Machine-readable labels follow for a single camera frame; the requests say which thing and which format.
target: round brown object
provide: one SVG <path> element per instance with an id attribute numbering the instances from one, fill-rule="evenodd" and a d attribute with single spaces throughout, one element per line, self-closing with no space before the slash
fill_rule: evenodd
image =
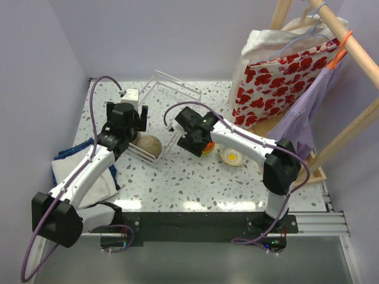
<path id="1" fill-rule="evenodd" d="M 137 145 L 137 142 L 141 139 L 141 133 L 137 132 L 137 137 L 131 142 L 133 145 Z"/>
<path id="2" fill-rule="evenodd" d="M 137 142 L 137 147 L 158 158 L 162 152 L 162 143 L 152 135 L 142 137 Z"/>

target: red floral fabric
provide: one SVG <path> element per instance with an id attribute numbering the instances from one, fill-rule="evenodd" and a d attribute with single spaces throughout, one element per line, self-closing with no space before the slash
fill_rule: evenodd
<path id="1" fill-rule="evenodd" d="M 288 110 L 335 56 L 337 39 L 297 54 L 247 66 L 240 83 L 234 123 L 250 128 Z"/>

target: table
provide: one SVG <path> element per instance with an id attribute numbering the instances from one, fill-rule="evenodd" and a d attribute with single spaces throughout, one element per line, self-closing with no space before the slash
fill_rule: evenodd
<path id="1" fill-rule="evenodd" d="M 147 82 L 120 82 L 124 89 L 139 89 Z M 231 82 L 196 81 L 189 84 L 203 90 L 201 101 L 224 117 L 230 116 L 227 97 Z M 105 123 L 107 101 L 119 102 L 117 87 L 112 82 L 100 83 L 94 96 L 94 113 L 98 131 Z M 75 144 L 92 137 L 89 117 L 89 92 L 82 111 Z M 141 158 L 125 152 L 115 163 L 118 170 L 118 194 L 108 201 L 123 211 L 186 212 L 186 211 L 264 211 L 268 191 L 262 183 L 258 165 L 248 160 L 233 167 L 222 162 L 220 146 L 205 157 L 195 157 L 173 146 L 161 171 Z M 290 211 L 325 212 L 322 184 L 305 186 L 290 198 Z"/>

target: orange hanger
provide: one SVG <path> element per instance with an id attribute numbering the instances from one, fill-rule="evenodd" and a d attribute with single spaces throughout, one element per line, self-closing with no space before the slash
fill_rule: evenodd
<path id="1" fill-rule="evenodd" d="M 343 57 L 347 54 L 346 49 L 343 47 L 346 43 L 346 40 L 352 35 L 353 31 L 350 31 L 346 34 L 345 38 L 341 41 L 339 44 L 339 50 L 336 54 L 336 56 L 332 59 L 332 61 L 329 62 L 327 65 L 327 68 L 330 70 L 334 70 L 338 63 L 343 59 Z"/>

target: orange object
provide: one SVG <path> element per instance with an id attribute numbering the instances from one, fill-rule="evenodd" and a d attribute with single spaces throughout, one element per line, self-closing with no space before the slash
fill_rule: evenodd
<path id="1" fill-rule="evenodd" d="M 211 153 L 215 146 L 216 146 L 215 142 L 209 142 L 208 145 L 203 150 L 203 155 Z"/>
<path id="2" fill-rule="evenodd" d="M 346 49 L 344 48 L 344 45 L 346 43 L 346 40 L 348 40 L 349 36 L 351 36 L 353 31 L 350 31 L 346 34 L 345 38 L 341 41 L 339 44 L 339 50 L 336 54 L 336 56 L 332 59 L 332 61 L 329 62 L 327 65 L 327 68 L 330 70 L 333 70 L 337 67 L 338 63 L 343 59 L 343 57 L 347 54 Z"/>

